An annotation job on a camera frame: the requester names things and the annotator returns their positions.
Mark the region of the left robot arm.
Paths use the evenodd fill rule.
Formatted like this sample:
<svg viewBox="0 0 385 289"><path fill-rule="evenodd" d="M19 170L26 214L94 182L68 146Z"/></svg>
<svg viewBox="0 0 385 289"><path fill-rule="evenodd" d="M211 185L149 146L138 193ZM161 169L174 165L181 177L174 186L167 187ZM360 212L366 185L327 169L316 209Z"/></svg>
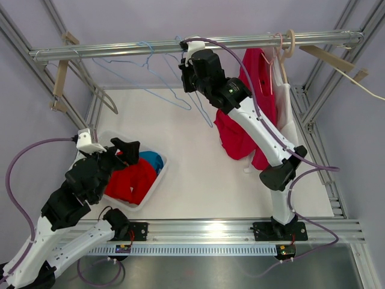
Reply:
<svg viewBox="0 0 385 289"><path fill-rule="evenodd" d="M98 146L87 152L66 172L65 180L41 209L36 224L25 218L31 234L17 255L1 265L2 282L9 288L52 288L64 271L98 244L134 240L128 218L110 209L90 230L67 245L54 249L63 237L98 204L114 172L139 161L140 142L111 139L110 147Z"/></svg>

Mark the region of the blue t shirt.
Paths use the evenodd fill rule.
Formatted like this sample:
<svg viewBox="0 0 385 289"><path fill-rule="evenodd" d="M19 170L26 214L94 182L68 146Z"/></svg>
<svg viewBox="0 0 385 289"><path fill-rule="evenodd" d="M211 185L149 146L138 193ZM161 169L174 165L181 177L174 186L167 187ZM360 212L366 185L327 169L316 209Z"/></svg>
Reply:
<svg viewBox="0 0 385 289"><path fill-rule="evenodd" d="M160 154L154 151L142 151L139 153L140 158L146 160L155 170L156 174L160 174L164 168L164 162Z"/></svg>

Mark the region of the magenta t shirt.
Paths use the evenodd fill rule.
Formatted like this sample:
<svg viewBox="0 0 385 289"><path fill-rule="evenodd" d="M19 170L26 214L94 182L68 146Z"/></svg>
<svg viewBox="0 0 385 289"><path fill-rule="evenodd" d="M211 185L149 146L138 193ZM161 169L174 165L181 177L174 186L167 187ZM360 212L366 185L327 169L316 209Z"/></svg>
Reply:
<svg viewBox="0 0 385 289"><path fill-rule="evenodd" d="M230 158L240 160L252 155L251 165L257 170L265 170L269 167L269 158L274 165L280 159L274 148L276 142L261 121L266 121L270 128L275 125L259 108L256 92L244 64L240 68L239 79L253 94L242 101L239 109L235 108L229 114L218 110L214 123L222 147Z"/></svg>

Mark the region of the red t shirt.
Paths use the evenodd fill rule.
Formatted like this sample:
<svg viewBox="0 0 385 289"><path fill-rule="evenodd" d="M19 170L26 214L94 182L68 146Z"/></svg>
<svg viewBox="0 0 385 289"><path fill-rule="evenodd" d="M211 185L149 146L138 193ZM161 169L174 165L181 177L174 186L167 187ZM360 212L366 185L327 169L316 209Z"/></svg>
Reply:
<svg viewBox="0 0 385 289"><path fill-rule="evenodd" d="M154 168L140 158L138 164L130 165L124 170L112 174L105 189L105 195L139 205L157 179Z"/></svg>

